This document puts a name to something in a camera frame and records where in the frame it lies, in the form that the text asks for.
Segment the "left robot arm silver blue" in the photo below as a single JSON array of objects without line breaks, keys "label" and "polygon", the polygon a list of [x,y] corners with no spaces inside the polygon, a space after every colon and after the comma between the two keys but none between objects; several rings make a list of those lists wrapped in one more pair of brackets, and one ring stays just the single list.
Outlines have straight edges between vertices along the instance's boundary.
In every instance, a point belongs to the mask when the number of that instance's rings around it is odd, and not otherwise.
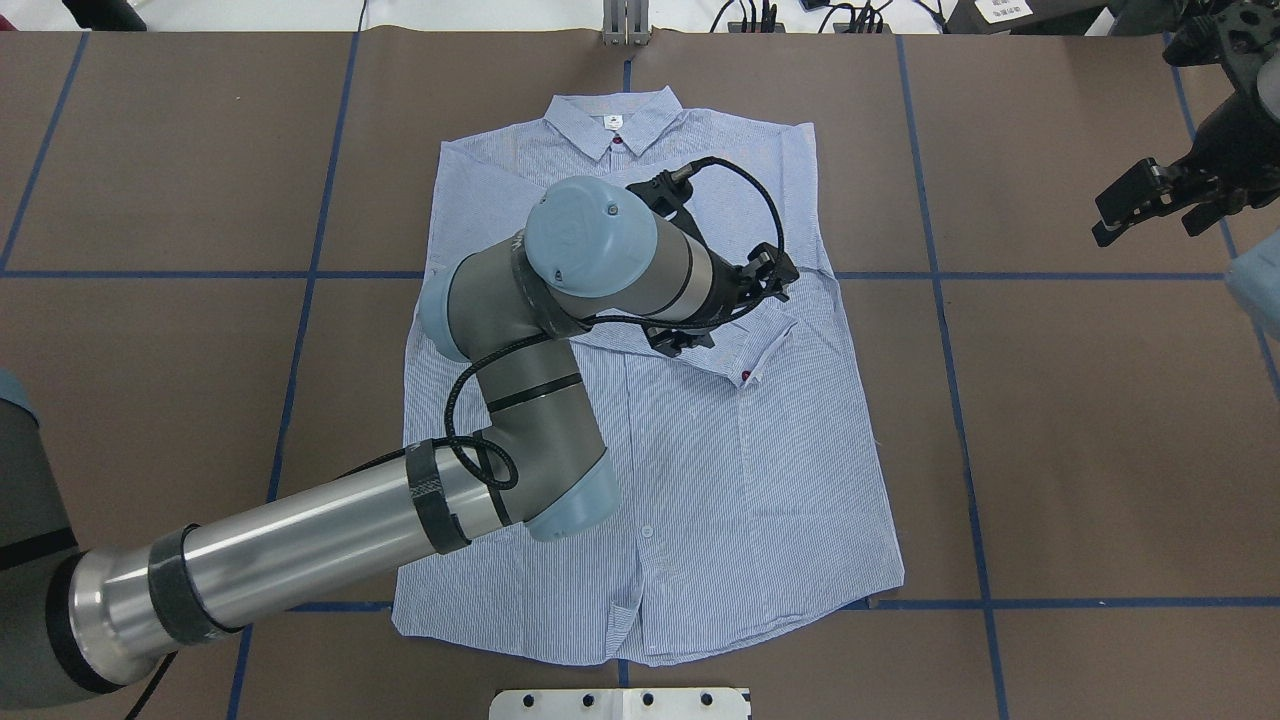
[{"label": "left robot arm silver blue", "polygon": [[148,700],[177,655],[522,523],[557,539],[618,503],[572,340],[627,327],[662,357],[786,300],[780,200],[723,158],[621,187],[571,177],[511,237],[425,277],[419,333],[460,374],[443,425],[332,480],[134,548],[86,548],[29,393],[3,372],[3,710]]}]

